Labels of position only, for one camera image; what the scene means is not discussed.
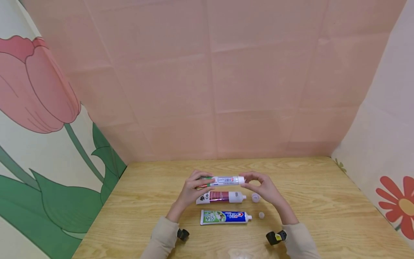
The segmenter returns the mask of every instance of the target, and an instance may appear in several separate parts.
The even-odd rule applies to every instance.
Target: white wall
[[[349,132],[332,154],[384,215],[390,210],[381,208],[378,203],[388,201],[379,196],[376,189],[390,192],[381,184],[381,177],[389,177],[402,193],[403,178],[414,177],[413,26],[414,1],[407,1],[391,32],[369,92]],[[414,183],[409,181],[406,185],[406,189],[414,188]],[[401,221],[402,217],[391,224],[414,249],[414,240],[398,229]],[[413,218],[408,227],[414,227]]]

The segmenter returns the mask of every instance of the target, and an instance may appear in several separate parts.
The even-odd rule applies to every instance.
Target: beige sleeve
[[[291,259],[321,259],[311,234],[303,223],[283,225],[285,246]]]
[[[161,217],[140,259],[166,259],[176,246],[178,224]]]

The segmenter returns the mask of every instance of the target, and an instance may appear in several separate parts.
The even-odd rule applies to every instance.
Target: wood grain
[[[414,252],[393,230],[352,181],[328,157],[145,162],[128,166],[73,258],[139,258],[160,216],[167,214],[193,169],[233,176],[255,170],[271,176],[306,224],[322,258],[414,258]],[[190,206],[180,220],[190,232],[169,258],[288,258],[284,244],[270,246],[269,231],[280,231],[276,210],[264,200],[241,204]],[[248,224],[200,226],[201,209],[246,211]],[[265,213],[259,219],[260,211]]]

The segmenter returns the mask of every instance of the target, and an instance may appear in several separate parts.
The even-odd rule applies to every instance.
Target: white toothpaste tube
[[[243,195],[241,191],[209,191],[200,196],[195,204],[209,204],[218,201],[242,203],[244,199],[246,199],[246,195]]]
[[[197,188],[205,188],[209,186],[224,186],[224,185],[238,185],[244,184],[243,176],[214,176],[214,177],[202,177],[201,179],[214,179],[214,183],[198,186]]]
[[[246,224],[252,216],[242,211],[205,211],[201,210],[200,225]]]

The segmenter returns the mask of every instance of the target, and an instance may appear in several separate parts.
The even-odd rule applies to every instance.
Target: pink wall
[[[330,155],[405,0],[25,0],[126,162]]]

